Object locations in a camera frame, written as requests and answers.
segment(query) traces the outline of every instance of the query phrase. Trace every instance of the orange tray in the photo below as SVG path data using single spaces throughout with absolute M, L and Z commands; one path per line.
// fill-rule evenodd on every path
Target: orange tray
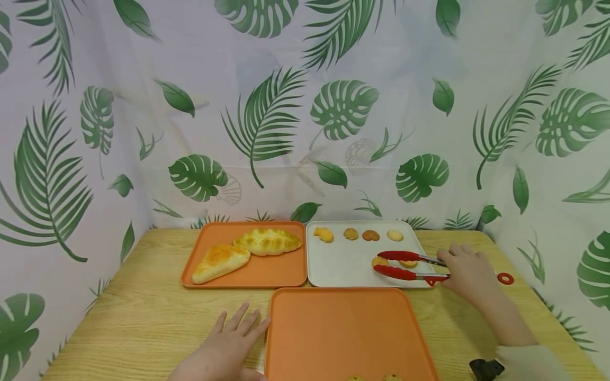
M 439 381 L 407 296 L 396 288 L 283 288 L 271 298 L 269 381 Z
M 191 280 L 193 271 L 215 244 L 231 244 L 257 227 L 282 229 L 297 236 L 303 245 L 282 255 L 258 257 L 252 255 L 244 267 L 210 282 L 196 285 Z M 193 252 L 182 272 L 182 285 L 186 288 L 279 288 L 298 287 L 307 280 L 307 255 L 305 251 L 305 226 L 299 222 L 236 222 L 206 224 L 195 243 Z

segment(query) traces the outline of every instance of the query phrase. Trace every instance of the white tray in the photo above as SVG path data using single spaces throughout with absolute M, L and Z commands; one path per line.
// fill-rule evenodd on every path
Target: white tray
M 332 231 L 334 241 L 322 242 L 314 236 L 315 228 L 325 227 Z M 359 237 L 350 241 L 343 236 L 345 229 L 352 227 Z M 365 241 L 362 233 L 375 230 L 379 241 Z M 400 242 L 387 237 L 388 230 L 399 230 L 404 239 Z M 306 227 L 307 274 L 309 282 L 316 287 L 398 287 L 431 288 L 424 280 L 399 280 L 383 276 L 373 270 L 371 261 L 377 253 L 386 250 L 405 250 L 426 255 L 413 229 L 402 221 L 312 221 Z M 390 265 L 403 268 L 398 262 Z M 413 272 L 435 272 L 432 265 L 418 262 Z

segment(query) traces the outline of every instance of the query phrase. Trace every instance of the child's hand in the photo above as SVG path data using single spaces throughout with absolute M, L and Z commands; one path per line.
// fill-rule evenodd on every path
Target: child's hand
M 168 381 L 266 381 L 261 373 L 244 368 L 243 361 L 270 320 L 252 329 L 260 311 L 242 321 L 247 309 L 248 303 L 244 303 L 226 325 L 227 313 L 223 312 L 203 344 L 176 367 Z
M 475 252 L 468 244 L 452 244 L 449 251 L 439 249 L 436 255 L 451 273 L 441 284 L 478 310 L 506 298 L 485 253 Z

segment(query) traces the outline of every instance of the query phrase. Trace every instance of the red tongs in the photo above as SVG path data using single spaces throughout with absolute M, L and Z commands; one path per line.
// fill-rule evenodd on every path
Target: red tongs
M 427 257 L 425 255 L 419 255 L 412 251 L 382 251 L 377 254 L 377 256 L 385 258 L 387 260 L 427 262 L 432 265 L 447 267 L 445 262 L 439 259 Z M 436 282 L 442 282 L 443 280 L 449 279 L 450 276 L 450 274 L 437 274 L 435 272 L 412 272 L 409 270 L 384 265 L 375 265 L 373 269 L 382 275 L 394 279 L 425 280 L 426 283 L 430 285 L 430 287 L 433 287 Z M 512 275 L 506 272 L 499 273 L 498 280 L 500 281 L 500 283 L 505 285 L 512 285 L 515 281 Z

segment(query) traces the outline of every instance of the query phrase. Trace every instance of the wooden table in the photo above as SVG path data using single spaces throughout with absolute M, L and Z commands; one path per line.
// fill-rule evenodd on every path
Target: wooden table
M 223 310 L 244 301 L 268 311 L 273 290 L 186 290 L 179 281 L 198 230 L 145 233 L 106 292 L 83 320 L 44 381 L 163 381 L 206 337 Z M 450 243 L 471 243 L 489 254 L 536 337 L 558 356 L 574 380 L 604 380 L 585 353 L 481 232 L 419 231 L 427 255 Z M 477 311 L 441 287 L 407 291 L 442 380 L 473 380 L 468 362 L 493 358 L 491 331 Z M 262 369 L 261 340 L 247 359 Z

